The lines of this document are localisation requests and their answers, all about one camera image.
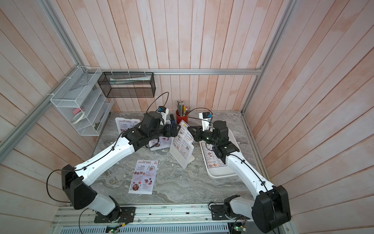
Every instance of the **white robot arm segment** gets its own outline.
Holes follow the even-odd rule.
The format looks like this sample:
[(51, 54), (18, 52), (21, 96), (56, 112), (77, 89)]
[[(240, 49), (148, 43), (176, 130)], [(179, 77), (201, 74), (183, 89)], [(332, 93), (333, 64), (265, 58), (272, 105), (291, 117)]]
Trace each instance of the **white robot arm segment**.
[(90, 158), (89, 160), (76, 165), (76, 170), (86, 167), (91, 162), (96, 161), (97, 159), (101, 158), (105, 154), (107, 154), (101, 160), (93, 163), (92, 165), (88, 166), (85, 170), (77, 171), (77, 175), (83, 176), (83, 183), (87, 186), (90, 186), (95, 182), (95, 180), (106, 170), (108, 170), (111, 166), (116, 164), (122, 158), (132, 154), (135, 152), (135, 149), (132, 145), (129, 144), (129, 140), (125, 137), (120, 137), (117, 141), (116, 146), (113, 148), (114, 143), (111, 144), (108, 148), (101, 151), (94, 157)]

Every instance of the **white wire organizer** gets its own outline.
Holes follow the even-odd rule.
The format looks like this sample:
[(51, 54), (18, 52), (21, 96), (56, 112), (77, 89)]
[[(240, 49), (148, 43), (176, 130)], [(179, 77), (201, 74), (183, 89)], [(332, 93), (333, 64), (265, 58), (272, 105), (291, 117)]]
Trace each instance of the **white wire organizer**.
[(94, 73), (77, 70), (64, 82), (50, 99), (56, 107), (80, 107), (101, 76), (100, 68)]
[(78, 67), (51, 98), (59, 112), (82, 136), (99, 136), (114, 104), (113, 99), (106, 102), (100, 88), (93, 89), (100, 76), (99, 68), (88, 73)]

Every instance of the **acrylic menu holder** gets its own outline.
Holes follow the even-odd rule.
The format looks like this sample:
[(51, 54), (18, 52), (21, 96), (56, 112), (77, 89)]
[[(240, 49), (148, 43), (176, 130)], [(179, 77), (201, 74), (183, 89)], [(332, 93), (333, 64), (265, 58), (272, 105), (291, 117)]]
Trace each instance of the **acrylic menu holder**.
[(186, 169), (187, 165), (195, 160), (195, 157), (192, 155), (194, 149), (194, 146), (192, 145), (193, 137), (187, 130), (188, 124), (181, 121), (180, 126), (181, 128), (177, 137), (172, 138), (169, 152), (181, 167)]

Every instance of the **white plastic tray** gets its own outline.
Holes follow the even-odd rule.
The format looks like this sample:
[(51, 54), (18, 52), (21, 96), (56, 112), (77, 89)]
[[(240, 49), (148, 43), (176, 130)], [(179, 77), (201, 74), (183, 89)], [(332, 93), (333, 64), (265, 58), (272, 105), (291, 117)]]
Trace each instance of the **white plastic tray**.
[[(229, 129), (229, 141), (231, 141), (236, 147), (239, 148), (239, 145), (236, 142), (235, 137), (234, 137), (234, 135), (233, 135), (233, 133), (231, 132), (230, 129)], [(204, 164), (205, 164), (205, 167), (206, 167), (206, 171), (208, 172), (208, 175), (209, 175), (210, 178), (220, 179), (220, 178), (226, 178), (226, 177), (236, 175), (236, 173), (230, 167), (228, 167), (227, 165), (222, 166), (222, 167), (209, 168), (208, 164), (206, 163), (205, 157), (204, 157), (202, 144), (205, 144), (205, 141), (200, 141), (200, 148), (201, 148), (201, 153), (202, 153), (203, 158), (204, 158)]]

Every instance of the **pencil holder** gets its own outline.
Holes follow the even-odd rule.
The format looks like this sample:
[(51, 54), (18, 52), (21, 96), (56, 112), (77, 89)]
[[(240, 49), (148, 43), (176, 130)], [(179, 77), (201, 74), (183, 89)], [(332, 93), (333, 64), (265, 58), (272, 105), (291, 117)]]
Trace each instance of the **pencil holder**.
[(188, 124), (188, 115), (180, 116), (178, 110), (175, 113), (177, 114), (177, 124), (179, 124), (182, 120)]

